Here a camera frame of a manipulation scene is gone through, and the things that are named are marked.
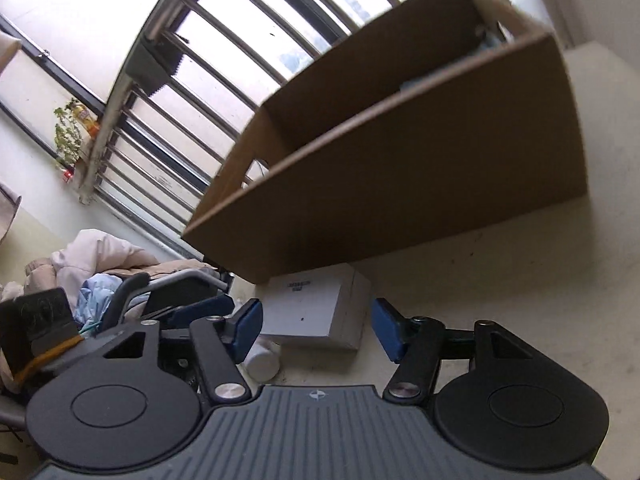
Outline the metal window railing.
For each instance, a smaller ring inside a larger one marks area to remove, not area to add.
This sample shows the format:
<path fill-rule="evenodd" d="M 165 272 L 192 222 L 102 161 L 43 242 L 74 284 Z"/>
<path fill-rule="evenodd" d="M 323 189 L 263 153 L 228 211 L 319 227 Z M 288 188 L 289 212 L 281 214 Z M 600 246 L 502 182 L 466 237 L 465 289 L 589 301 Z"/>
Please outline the metal window railing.
<path fill-rule="evenodd" d="M 122 73 L 160 0 L 1 0 L 22 48 L 1 77 L 1 177 L 58 247 L 97 228 L 177 244 L 256 108 L 314 58 L 404 0 L 178 0 L 160 41 L 179 50 L 171 84 L 146 94 Z M 546 18 L 542 0 L 510 0 Z M 108 104 L 110 142 L 81 203 L 78 166 L 55 163 L 57 110 Z"/>

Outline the green potted plant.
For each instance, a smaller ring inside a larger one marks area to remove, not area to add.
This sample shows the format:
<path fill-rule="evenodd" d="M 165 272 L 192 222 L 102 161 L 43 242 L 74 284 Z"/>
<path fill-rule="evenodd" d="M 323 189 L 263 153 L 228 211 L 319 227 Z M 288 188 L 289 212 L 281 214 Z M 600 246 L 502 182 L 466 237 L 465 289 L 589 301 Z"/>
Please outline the green potted plant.
<path fill-rule="evenodd" d="M 53 114 L 56 119 L 54 125 L 54 145 L 60 165 L 73 167 L 80 159 L 80 150 L 84 136 L 79 128 L 79 122 L 74 116 L 76 99 L 70 99 L 65 105 L 57 107 Z"/>

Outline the wheelchair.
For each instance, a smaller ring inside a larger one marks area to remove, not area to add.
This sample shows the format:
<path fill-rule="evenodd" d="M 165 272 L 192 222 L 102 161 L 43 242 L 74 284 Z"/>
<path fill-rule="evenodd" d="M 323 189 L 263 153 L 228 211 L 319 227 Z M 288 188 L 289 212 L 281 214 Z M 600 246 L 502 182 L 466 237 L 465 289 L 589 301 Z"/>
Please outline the wheelchair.
<path fill-rule="evenodd" d="M 170 315 L 192 304 L 209 302 L 221 296 L 219 314 L 233 310 L 229 298 L 232 277 L 208 268 L 186 269 L 153 278 L 149 272 L 139 272 L 121 278 L 99 273 L 80 286 L 73 318 L 85 335 L 97 335 L 140 318 Z"/>

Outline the brown cardboard box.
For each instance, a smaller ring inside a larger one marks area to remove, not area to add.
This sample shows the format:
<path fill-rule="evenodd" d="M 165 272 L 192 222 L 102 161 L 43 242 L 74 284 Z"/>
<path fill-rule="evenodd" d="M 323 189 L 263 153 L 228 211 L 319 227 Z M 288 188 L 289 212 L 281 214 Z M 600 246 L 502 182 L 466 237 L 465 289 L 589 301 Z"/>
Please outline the brown cardboard box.
<path fill-rule="evenodd" d="M 259 284 L 587 190 L 553 32 L 506 0 L 406 0 L 262 103 L 183 238 Z"/>

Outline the white rectangular box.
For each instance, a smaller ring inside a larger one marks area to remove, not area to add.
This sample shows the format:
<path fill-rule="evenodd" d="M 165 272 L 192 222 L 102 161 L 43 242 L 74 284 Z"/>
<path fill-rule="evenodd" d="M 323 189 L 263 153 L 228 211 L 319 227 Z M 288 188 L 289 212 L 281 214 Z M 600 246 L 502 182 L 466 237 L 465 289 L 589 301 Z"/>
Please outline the white rectangular box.
<path fill-rule="evenodd" d="M 262 336 L 284 346 L 357 350 L 371 283 L 347 263 L 270 278 Z"/>

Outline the orange bottle on sill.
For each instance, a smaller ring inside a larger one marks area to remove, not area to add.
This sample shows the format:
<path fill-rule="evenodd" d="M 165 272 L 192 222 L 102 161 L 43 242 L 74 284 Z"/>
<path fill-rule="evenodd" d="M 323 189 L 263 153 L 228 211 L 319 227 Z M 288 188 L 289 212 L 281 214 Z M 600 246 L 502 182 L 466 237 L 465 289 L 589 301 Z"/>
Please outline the orange bottle on sill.
<path fill-rule="evenodd" d="M 90 138 L 95 139 L 100 132 L 100 124 L 92 117 L 90 110 L 81 102 L 73 101 L 70 103 L 70 111 L 74 118 L 82 125 L 82 128 L 86 130 Z"/>

